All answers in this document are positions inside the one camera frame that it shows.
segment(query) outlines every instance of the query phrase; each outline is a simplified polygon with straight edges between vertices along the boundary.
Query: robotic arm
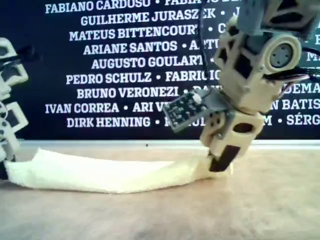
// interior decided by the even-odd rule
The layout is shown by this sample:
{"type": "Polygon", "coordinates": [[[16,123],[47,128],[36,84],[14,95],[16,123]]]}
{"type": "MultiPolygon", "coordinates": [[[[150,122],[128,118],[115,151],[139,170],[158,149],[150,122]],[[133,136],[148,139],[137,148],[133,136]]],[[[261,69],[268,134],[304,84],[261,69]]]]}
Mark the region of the robotic arm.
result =
{"type": "Polygon", "coordinates": [[[10,97],[12,86],[28,80],[22,62],[33,55],[33,49],[25,47],[15,51],[11,42],[0,38],[0,163],[13,161],[20,146],[15,133],[28,125],[17,102],[4,104],[10,97]]]}
{"type": "MultiPolygon", "coordinates": [[[[319,17],[320,0],[242,0],[239,16],[228,21],[213,56],[221,70],[221,89],[195,89],[163,108],[174,132],[205,117],[200,141],[209,149],[210,171],[225,171],[243,156],[262,131],[263,114],[273,102],[290,86],[316,74],[297,65],[303,51],[319,54],[300,41],[312,36],[319,17]]],[[[200,20],[206,68],[203,31],[200,20]]]]}

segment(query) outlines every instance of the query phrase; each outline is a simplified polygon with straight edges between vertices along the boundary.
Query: black cable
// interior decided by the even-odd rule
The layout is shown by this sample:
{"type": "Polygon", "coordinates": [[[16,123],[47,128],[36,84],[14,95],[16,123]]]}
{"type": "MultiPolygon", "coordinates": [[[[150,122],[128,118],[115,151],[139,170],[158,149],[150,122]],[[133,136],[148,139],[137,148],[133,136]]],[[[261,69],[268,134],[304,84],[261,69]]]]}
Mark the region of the black cable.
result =
{"type": "Polygon", "coordinates": [[[316,54],[316,55],[318,55],[318,56],[320,57],[320,51],[317,50],[317,49],[304,46],[304,47],[302,48],[302,51],[304,51],[304,52],[309,52],[309,53],[312,53],[312,54],[316,54]]]}
{"type": "Polygon", "coordinates": [[[9,56],[0,59],[0,71],[15,65],[26,62],[34,62],[40,60],[41,56],[35,52],[33,46],[25,46],[16,51],[15,56],[9,56]]]}

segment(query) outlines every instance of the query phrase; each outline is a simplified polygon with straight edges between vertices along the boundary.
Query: table surface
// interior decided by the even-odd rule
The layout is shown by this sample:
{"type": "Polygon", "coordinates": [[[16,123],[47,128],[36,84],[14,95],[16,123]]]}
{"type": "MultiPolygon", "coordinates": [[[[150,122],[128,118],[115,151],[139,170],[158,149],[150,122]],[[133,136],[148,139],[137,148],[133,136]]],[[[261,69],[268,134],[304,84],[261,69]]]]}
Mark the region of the table surface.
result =
{"type": "MultiPolygon", "coordinates": [[[[182,160],[203,149],[67,148],[110,160],[182,160]]],[[[23,149],[19,161],[32,159],[23,149]]],[[[319,240],[320,150],[250,150],[234,173],[135,194],[31,190],[0,182],[3,240],[319,240]]]]}

